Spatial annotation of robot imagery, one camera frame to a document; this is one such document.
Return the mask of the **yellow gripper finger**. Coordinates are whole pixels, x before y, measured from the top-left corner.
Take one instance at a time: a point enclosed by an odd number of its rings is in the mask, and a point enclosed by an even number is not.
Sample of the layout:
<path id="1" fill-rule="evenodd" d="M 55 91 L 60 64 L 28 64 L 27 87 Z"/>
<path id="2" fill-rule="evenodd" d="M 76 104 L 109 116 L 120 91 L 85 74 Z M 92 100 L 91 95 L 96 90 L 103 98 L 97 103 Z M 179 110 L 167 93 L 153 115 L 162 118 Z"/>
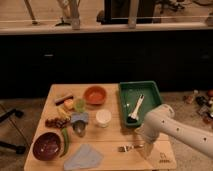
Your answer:
<path id="1" fill-rule="evenodd" d="M 144 158 L 147 158 L 150 156 L 152 150 L 153 150 L 153 147 L 154 147 L 154 144 L 153 143 L 147 143 L 145 142 L 143 144 L 143 147 L 142 147 L 142 155 Z"/>

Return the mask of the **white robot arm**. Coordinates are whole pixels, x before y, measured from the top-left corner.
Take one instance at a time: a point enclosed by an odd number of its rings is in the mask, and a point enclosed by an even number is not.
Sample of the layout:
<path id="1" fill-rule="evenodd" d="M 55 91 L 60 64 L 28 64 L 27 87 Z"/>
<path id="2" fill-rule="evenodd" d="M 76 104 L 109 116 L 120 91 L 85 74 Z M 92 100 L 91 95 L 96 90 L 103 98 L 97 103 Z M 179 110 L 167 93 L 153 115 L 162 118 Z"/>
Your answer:
<path id="1" fill-rule="evenodd" d="M 137 133 L 149 144 L 164 133 L 213 159 L 213 133 L 175 121 L 174 116 L 171 106 L 159 105 L 145 114 Z"/>

